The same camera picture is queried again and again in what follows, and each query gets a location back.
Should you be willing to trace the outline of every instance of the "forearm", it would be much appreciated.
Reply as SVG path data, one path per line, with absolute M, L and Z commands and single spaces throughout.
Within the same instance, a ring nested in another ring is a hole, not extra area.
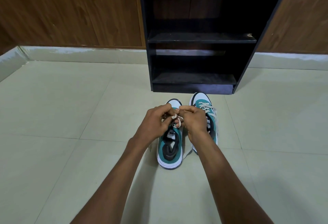
M 272 223 L 207 133 L 193 135 L 222 223 Z
M 120 223 L 145 148 L 130 140 L 119 161 L 71 223 Z

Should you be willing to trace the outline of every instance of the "black wooden shelf unit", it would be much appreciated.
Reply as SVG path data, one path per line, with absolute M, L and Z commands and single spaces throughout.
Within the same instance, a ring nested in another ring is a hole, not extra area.
M 233 94 L 281 0 L 141 0 L 151 90 Z

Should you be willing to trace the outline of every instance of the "teal and white sneaker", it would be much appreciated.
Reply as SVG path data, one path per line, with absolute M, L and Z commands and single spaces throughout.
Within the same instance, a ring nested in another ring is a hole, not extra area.
M 170 103 L 174 109 L 182 105 L 178 99 L 171 99 L 167 103 Z M 182 163 L 182 129 L 182 127 L 176 128 L 172 123 L 159 138 L 157 161 L 164 169 L 173 170 Z
M 205 110 L 207 118 L 207 131 L 210 134 L 213 141 L 217 144 L 217 130 L 216 130 L 216 111 L 212 106 L 212 103 L 208 96 L 201 92 L 196 92 L 190 99 L 190 106 L 195 106 Z

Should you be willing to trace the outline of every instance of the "hand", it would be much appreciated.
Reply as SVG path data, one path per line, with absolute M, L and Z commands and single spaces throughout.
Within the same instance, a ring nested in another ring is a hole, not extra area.
M 149 109 L 133 136 L 133 140 L 137 140 L 138 145 L 140 144 L 143 148 L 148 147 L 150 143 L 166 132 L 173 121 L 171 116 L 178 113 L 179 110 L 172 108 L 169 103 Z M 164 115 L 166 119 L 162 122 L 162 116 Z
M 193 135 L 207 133 L 205 111 L 195 106 L 180 106 L 179 115 L 183 118 L 182 126 L 188 130 L 188 137 L 193 143 Z

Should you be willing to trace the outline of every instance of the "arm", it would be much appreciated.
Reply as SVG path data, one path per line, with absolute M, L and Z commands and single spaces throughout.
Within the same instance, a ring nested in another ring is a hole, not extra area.
M 180 116 L 204 167 L 222 223 L 273 223 L 238 179 L 206 130 L 205 111 L 181 106 Z
M 178 111 L 169 103 L 147 111 L 136 134 L 99 188 L 71 223 L 120 223 L 139 162 L 150 143 L 163 135 Z M 163 122 L 162 115 L 169 117 Z

